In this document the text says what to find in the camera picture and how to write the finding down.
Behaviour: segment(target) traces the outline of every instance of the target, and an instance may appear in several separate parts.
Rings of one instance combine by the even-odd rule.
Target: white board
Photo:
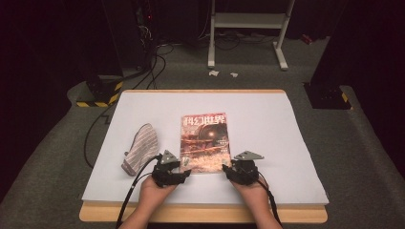
[[[277,204],[327,204],[326,192],[316,174],[287,95],[283,91],[259,93],[169,93],[126,91],[90,176],[84,201],[123,202],[132,182],[120,167],[139,128],[155,128],[160,153],[179,157],[181,117],[226,113],[231,156],[244,151],[264,156],[255,160]],[[156,161],[145,169],[152,172]],[[137,202],[140,183],[130,202]],[[241,204],[224,173],[192,174],[169,196],[166,203]]]

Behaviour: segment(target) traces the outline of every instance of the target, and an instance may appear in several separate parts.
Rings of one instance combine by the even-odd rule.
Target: magazine cover
[[[181,118],[181,172],[217,173],[230,166],[225,113],[193,114]]]

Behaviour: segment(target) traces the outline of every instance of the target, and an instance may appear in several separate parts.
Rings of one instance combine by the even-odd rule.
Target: striped cloth
[[[134,137],[131,150],[125,152],[122,169],[131,177],[139,172],[140,168],[153,156],[158,154],[158,136],[152,125],[143,125]]]

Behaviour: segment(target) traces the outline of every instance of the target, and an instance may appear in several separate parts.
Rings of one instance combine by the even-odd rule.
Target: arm
[[[176,189],[177,185],[160,188],[151,176],[142,182],[139,203],[135,211],[122,223],[119,229],[144,229],[149,218],[161,206],[164,200]]]
[[[282,228],[269,211],[267,192],[258,182],[249,186],[240,185],[232,181],[231,183],[244,199],[247,208],[254,217],[258,229]]]

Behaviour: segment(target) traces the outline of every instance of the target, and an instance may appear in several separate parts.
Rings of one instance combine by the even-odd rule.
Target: black equipment
[[[163,155],[158,155],[157,160],[158,164],[154,167],[152,178],[159,187],[184,183],[191,174],[191,170],[184,171],[182,174],[172,173],[173,169],[180,166],[180,162],[167,150]]]
[[[235,183],[241,185],[250,185],[253,184],[254,182],[258,182],[267,192],[268,199],[270,200],[271,210],[273,211],[274,217],[279,222],[279,224],[283,226],[277,213],[277,205],[274,200],[274,196],[268,189],[267,183],[264,184],[259,180],[259,175],[261,174],[253,161],[255,159],[263,159],[263,158],[264,158],[263,156],[254,154],[250,151],[245,151],[235,156],[235,159],[238,160],[231,160],[232,167],[223,165],[223,170],[226,173],[226,177]]]

